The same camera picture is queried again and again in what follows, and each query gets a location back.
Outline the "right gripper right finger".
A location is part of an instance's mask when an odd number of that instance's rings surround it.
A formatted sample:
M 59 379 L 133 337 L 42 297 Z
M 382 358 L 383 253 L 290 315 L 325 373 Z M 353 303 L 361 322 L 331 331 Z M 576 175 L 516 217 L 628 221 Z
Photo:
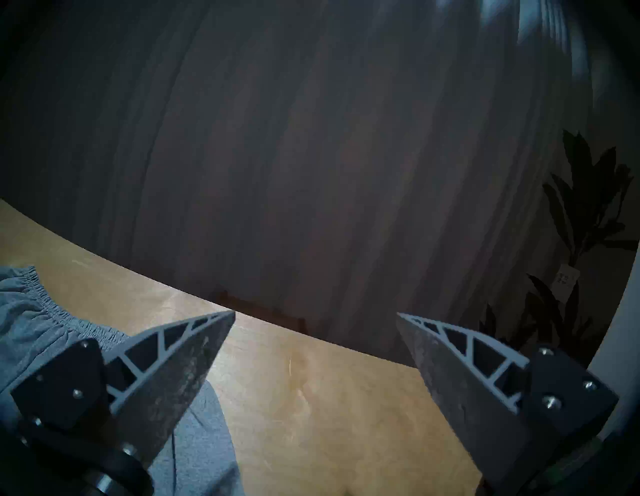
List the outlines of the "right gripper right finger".
M 551 343 L 528 355 L 407 313 L 396 327 L 437 407 L 481 472 L 477 494 L 570 495 L 618 395 Z

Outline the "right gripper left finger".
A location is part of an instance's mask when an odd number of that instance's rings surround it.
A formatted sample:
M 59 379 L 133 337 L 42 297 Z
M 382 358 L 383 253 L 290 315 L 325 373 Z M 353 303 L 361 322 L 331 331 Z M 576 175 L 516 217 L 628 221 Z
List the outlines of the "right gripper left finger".
M 149 467 L 206 382 L 236 320 L 210 313 L 102 352 L 74 343 L 10 390 L 10 495 L 153 495 Z

